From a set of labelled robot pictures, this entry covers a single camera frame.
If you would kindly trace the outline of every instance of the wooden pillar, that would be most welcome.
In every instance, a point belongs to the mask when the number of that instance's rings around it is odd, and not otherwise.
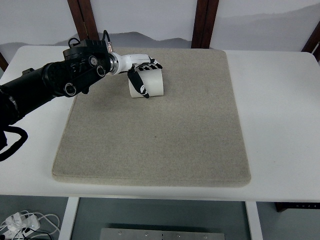
[[[208,49],[214,30],[219,0],[197,0],[193,35],[192,49]]]
[[[308,41],[304,45],[301,52],[311,53],[315,56],[315,59],[320,61],[320,21],[315,27],[313,33],[309,37]]]
[[[5,71],[8,67],[8,62],[6,61],[6,59],[4,58],[4,56],[2,56],[1,52],[0,52],[0,68]]]
[[[67,0],[80,40],[99,40],[90,0]]]

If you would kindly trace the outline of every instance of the black robotic arm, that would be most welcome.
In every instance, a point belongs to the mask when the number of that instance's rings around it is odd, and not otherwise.
[[[10,149],[0,153],[0,162],[14,154],[28,138],[24,130],[10,125],[56,97],[87,94],[89,87],[106,74],[127,72],[134,88],[145,98],[149,97],[136,69],[147,70],[149,66],[161,69],[153,58],[146,54],[120,56],[112,52],[107,31],[102,40],[77,40],[71,44],[72,40],[77,39],[69,40],[70,48],[63,51],[64,61],[48,63],[37,70],[27,69],[21,77],[0,85],[0,151],[7,146],[4,132],[21,135]]]

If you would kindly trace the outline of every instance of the white wall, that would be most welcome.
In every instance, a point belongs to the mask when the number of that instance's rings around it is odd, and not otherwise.
[[[220,0],[210,46],[301,51],[320,21],[320,0]]]
[[[8,62],[20,46],[55,45],[77,33],[66,0],[0,3],[0,52]],[[192,40],[197,0],[91,0],[91,5],[99,32]],[[300,51],[319,13],[320,0],[220,0],[210,46]]]

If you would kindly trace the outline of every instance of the white paper roll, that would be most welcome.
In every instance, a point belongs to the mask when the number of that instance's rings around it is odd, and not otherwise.
[[[161,69],[138,71],[138,73],[150,97],[164,95],[164,83]],[[143,98],[143,96],[135,90],[130,80],[128,80],[128,82],[131,97]]]

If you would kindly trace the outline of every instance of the metal plate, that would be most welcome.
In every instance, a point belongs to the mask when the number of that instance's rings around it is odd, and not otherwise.
[[[223,233],[102,228],[100,240],[225,240]]]

